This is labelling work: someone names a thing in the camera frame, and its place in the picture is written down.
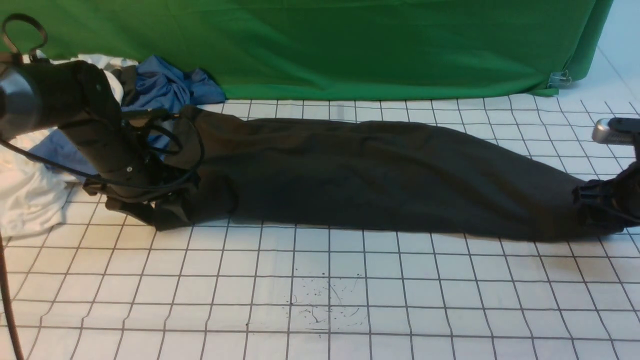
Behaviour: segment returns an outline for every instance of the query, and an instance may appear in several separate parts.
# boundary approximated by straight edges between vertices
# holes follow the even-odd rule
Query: white cloth
[[[111,85],[111,91],[118,102],[122,101],[124,90],[117,78],[108,70],[136,65],[133,60],[114,58],[99,54],[80,54],[71,60],[52,61],[61,63],[84,60],[104,72]],[[40,143],[51,129],[20,135],[11,143],[29,150]],[[62,212],[67,200],[67,182],[75,181],[68,174],[47,169],[41,163],[34,163],[11,150],[0,147],[0,233],[4,237],[27,236],[41,233],[64,220]]]

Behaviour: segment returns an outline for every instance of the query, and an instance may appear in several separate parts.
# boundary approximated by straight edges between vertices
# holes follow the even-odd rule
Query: black pants
[[[229,217],[332,227],[569,240],[583,181],[490,142],[407,122],[259,119],[186,106],[175,125],[188,168],[204,139],[195,222]]]

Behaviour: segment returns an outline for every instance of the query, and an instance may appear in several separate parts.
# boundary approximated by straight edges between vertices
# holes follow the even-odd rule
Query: green fabric
[[[162,56],[231,99],[437,99],[546,89],[588,71],[612,0],[5,0],[49,57]],[[37,34],[9,27],[23,49]]]

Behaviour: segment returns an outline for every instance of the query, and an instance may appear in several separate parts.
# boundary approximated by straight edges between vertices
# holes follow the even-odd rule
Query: cable
[[[2,303],[4,307],[4,317],[6,325],[9,328],[9,336],[13,345],[13,353],[16,360],[24,360],[22,348],[20,347],[20,338],[18,337],[18,327],[13,317],[13,308],[11,305],[11,294],[9,292],[9,276],[6,269],[6,260],[4,258],[4,246],[2,243],[2,234],[0,234],[0,293],[2,294]]]
[[[74,174],[76,176],[81,176],[81,177],[84,177],[85,179],[91,179],[91,180],[94,180],[94,181],[96,181],[98,183],[109,184],[109,185],[114,185],[114,186],[122,186],[122,187],[126,187],[126,188],[148,190],[148,191],[167,190],[167,189],[170,189],[170,188],[174,188],[175,186],[180,185],[180,184],[184,183],[185,181],[187,181],[191,176],[193,176],[196,173],[196,171],[198,171],[198,168],[200,168],[200,165],[204,161],[205,148],[204,148],[204,143],[202,141],[202,137],[200,136],[200,132],[198,131],[198,129],[196,128],[194,123],[189,121],[189,124],[191,125],[191,128],[193,129],[193,131],[195,131],[196,137],[198,138],[198,144],[200,146],[200,158],[195,163],[195,165],[193,165],[189,169],[189,172],[187,172],[187,174],[185,174],[180,179],[178,179],[178,180],[176,180],[176,181],[174,181],[172,183],[169,183],[169,184],[166,184],[166,185],[161,185],[161,186],[138,186],[138,185],[133,185],[133,184],[122,183],[120,181],[104,179],[102,176],[98,176],[98,175],[93,175],[93,174],[89,174],[89,173],[86,173],[86,172],[82,172],[80,170],[76,170],[76,169],[73,169],[73,168],[70,168],[70,167],[66,167],[65,165],[62,165],[62,164],[57,163],[55,161],[51,161],[49,159],[45,159],[45,158],[43,158],[41,156],[37,156],[36,154],[31,154],[30,152],[22,150],[21,148],[11,144],[10,142],[8,142],[6,140],[0,139],[0,145],[2,145],[3,147],[6,147],[7,149],[9,149],[9,150],[11,150],[13,152],[17,152],[18,154],[24,156],[25,158],[27,158],[27,159],[29,159],[31,161],[35,161],[37,163],[43,163],[43,164],[49,165],[51,167],[58,168],[60,170],[66,171],[69,174]]]

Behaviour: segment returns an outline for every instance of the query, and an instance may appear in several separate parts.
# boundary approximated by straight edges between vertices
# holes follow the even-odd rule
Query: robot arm
[[[593,141],[603,145],[629,145],[636,161],[610,180],[590,180],[573,190],[573,201],[587,226],[640,225],[640,119],[602,119],[593,130]]]
[[[21,16],[8,20],[25,20]],[[35,19],[26,20],[44,31]],[[15,49],[6,36],[5,41]],[[5,147],[20,152],[8,141],[57,127],[97,170],[98,177],[82,174],[89,175],[83,187],[91,195],[106,195],[108,209],[160,230],[175,221],[190,224],[188,196],[198,184],[196,168],[163,163],[142,131],[146,124],[175,115],[164,110],[122,113],[104,72],[85,61],[51,64],[32,56],[24,64],[18,55],[0,56],[0,141]],[[141,121],[143,127],[133,125]]]

